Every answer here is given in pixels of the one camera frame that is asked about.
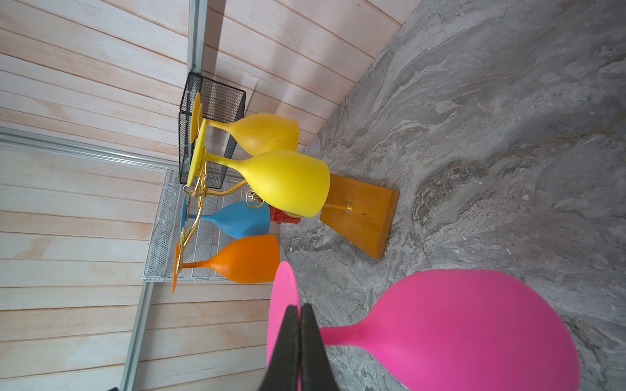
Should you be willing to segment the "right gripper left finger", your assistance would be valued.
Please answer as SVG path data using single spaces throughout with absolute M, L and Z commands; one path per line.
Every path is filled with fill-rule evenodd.
M 299 326 L 297 307 L 288 306 L 280 326 L 272 359 L 259 386 L 259 391 L 296 391 L 298 389 Z

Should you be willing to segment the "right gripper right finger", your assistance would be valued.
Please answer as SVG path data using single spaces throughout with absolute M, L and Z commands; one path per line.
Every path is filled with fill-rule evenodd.
M 301 390 L 339 391 L 311 304 L 301 309 Z

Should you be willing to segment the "pink wine glass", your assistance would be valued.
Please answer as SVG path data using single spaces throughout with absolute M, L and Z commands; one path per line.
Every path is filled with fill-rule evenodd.
M 293 268 L 276 272 L 267 369 L 288 306 L 302 304 Z M 557 312 L 496 270 L 427 270 L 393 284 L 357 324 L 320 327 L 324 348 L 355 346 L 411 390 L 577 390 L 580 359 Z

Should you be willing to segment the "light yellow wine glass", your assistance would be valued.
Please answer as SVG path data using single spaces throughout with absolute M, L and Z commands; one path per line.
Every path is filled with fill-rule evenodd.
M 267 203 L 288 213 L 312 218 L 324 207 L 329 195 L 330 171 L 324 161 L 288 150 L 273 150 L 235 161 L 208 153 L 204 146 L 208 120 L 203 120 L 192 156 L 188 187 L 201 164 L 218 163 L 238 171 L 251 188 Z

